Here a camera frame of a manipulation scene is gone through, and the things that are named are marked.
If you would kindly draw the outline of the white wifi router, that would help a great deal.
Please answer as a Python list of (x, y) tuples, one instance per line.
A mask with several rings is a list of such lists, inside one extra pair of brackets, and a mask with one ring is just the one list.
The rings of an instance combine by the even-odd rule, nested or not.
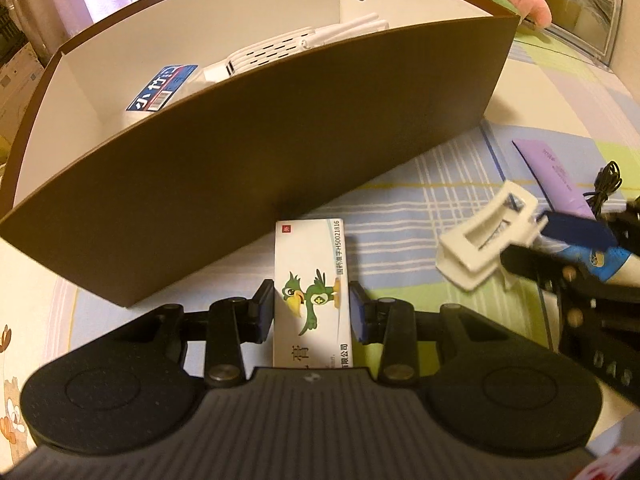
[(318, 28), (303, 27), (232, 52), (224, 60), (202, 68), (198, 72), (196, 81), (203, 84), (218, 84), (225, 79), (277, 62), (282, 58), (290, 58), (299, 53), (334, 44), (334, 42), (382, 32), (389, 28), (388, 21), (383, 20), (376, 13), (363, 15), (345, 23)]

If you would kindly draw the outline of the white hair claw clip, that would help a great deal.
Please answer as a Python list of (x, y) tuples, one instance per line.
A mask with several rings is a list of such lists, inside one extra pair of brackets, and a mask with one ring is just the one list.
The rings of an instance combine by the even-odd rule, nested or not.
[(548, 223), (535, 218), (538, 198), (512, 181), (474, 216), (438, 239), (435, 266), (452, 284), (472, 292), (499, 270), (510, 288), (514, 278), (504, 270), (501, 254), (510, 245), (528, 247)]

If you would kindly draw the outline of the glass picture frame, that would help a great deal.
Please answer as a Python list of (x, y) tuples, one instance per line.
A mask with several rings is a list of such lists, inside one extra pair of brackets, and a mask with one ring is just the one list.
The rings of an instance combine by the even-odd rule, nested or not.
[(546, 0), (548, 31), (600, 64), (612, 61), (624, 0)]

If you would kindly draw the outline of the brown cardboard storage box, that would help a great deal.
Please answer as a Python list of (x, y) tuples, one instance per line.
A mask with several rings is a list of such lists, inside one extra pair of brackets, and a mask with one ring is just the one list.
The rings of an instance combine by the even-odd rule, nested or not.
[[(164, 66), (305, 26), (388, 29), (259, 65), (126, 123)], [(491, 0), (140, 0), (58, 49), (1, 185), (2, 238), (136, 302), (475, 127), (518, 16)]]

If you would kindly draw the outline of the checkered bed sheet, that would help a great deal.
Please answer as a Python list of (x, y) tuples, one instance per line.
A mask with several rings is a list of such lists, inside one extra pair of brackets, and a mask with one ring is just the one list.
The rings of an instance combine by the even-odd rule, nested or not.
[[(548, 346), (556, 336), (550, 335), (541, 292), (535, 285), (521, 280), (507, 292), (501, 276), (495, 276), (476, 292), (462, 292), (435, 268), (437, 241), (440, 234), (488, 204), (506, 179), (536, 195), (540, 208), (547, 207), (513, 139), (546, 142), (580, 192), (592, 189), (594, 176), (607, 160), (616, 160), (624, 183), (604, 209), (623, 207), (625, 197), (639, 194), (639, 101), (632, 92), (607, 68), (551, 37), (534, 36), (523, 28), (516, 34), (479, 126), (385, 174), (378, 168), (373, 180), (323, 204), (308, 217), (344, 220), (349, 277), (375, 295), (397, 295), (421, 310), (437, 310), (442, 302), (460, 301)], [(186, 135), (196, 133), (195, 128), (188, 128), (183, 120), (167, 125), (169, 112), (176, 112), (178, 104), (155, 119), (139, 122), (125, 134), (131, 140), (143, 126), (150, 130), (145, 144), (136, 141), (134, 148), (160, 150), (164, 162), (153, 162), (152, 169), (160, 170), (161, 177), (174, 183), (180, 174), (176, 169), (179, 155), (193, 155), (191, 162), (213, 162), (214, 169), (222, 162), (238, 179), (255, 169), (247, 156), (257, 141), (247, 144), (245, 140), (241, 145), (235, 140), (240, 130), (232, 127), (240, 124), (239, 119), (230, 119), (231, 126), (222, 128), (212, 122), (204, 125), (203, 119), (203, 142), (212, 140), (213, 148), (221, 148), (226, 139), (232, 144), (222, 148), (221, 155), (206, 158), (202, 147), (197, 150), (196, 142)], [(291, 171), (310, 171), (311, 163), (318, 162), (320, 170), (327, 173), (329, 162), (334, 162), (335, 172), (345, 169), (346, 162), (364, 159), (364, 141), (349, 155), (337, 142), (335, 132), (331, 142), (321, 141), (320, 133), (294, 142), (293, 126), (266, 133), (267, 155), (276, 154), (276, 148), (292, 151), (286, 161)], [(253, 292), (263, 278), (272, 278), (273, 222), (270, 226), (269, 234), (260, 240), (159, 290), (129, 310), (76, 290), (1, 242), (1, 327), (8, 321), (9, 335), (13, 328), (13, 340), (1, 355), (1, 471), (12, 462), (18, 463), (34, 444), (23, 426), (18, 398), (37, 365), (159, 304), (178, 302), (187, 311), (195, 311), (223, 296)], [(314, 443), (308, 431), (298, 436), (290, 427), (279, 427), (277, 438), (266, 437), (259, 453), (247, 454), (267, 467), (266, 472), (258, 471), (257, 479), (277, 478), (277, 468), (268, 464), (270, 458), (286, 458), (295, 466), (293, 475), (288, 476), (293, 479), (301, 479), (307, 472), (313, 479), (374, 478), (374, 474), (400, 478), (396, 469), (388, 474), (382, 465), (372, 462), (382, 458), (385, 450), (373, 451), (371, 459), (366, 458), (345, 477), (337, 454), (347, 451), (347, 445), (356, 440), (347, 439), (344, 444), (344, 439), (337, 440), (329, 448), (329, 443)]]

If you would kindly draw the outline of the white parrot medicine box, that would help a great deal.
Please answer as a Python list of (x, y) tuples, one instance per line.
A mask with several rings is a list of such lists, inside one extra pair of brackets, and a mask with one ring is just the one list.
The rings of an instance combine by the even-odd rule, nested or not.
[(344, 222), (285, 220), (274, 239), (272, 364), (352, 366)]

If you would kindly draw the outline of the blue white small box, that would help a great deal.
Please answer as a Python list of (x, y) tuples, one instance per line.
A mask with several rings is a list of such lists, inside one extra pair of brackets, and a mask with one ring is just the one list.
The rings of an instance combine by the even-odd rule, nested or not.
[(196, 65), (171, 64), (164, 66), (151, 81), (138, 92), (127, 106), (127, 112), (159, 112), (196, 71)]

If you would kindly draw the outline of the purple packet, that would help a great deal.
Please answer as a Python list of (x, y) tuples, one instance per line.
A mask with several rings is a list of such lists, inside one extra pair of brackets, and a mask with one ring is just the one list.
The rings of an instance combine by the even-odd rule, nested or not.
[(515, 139), (512, 143), (525, 160), (553, 210), (592, 220), (596, 218), (585, 197), (578, 191), (562, 162), (547, 143), (526, 139)]

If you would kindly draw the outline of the blue cream tube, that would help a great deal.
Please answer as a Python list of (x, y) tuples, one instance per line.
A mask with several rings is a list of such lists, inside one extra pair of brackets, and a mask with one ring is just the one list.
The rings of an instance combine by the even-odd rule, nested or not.
[(552, 238), (538, 237), (533, 248), (582, 264), (599, 281), (611, 285), (638, 287), (640, 282), (639, 257), (623, 247), (597, 250), (569, 245)]

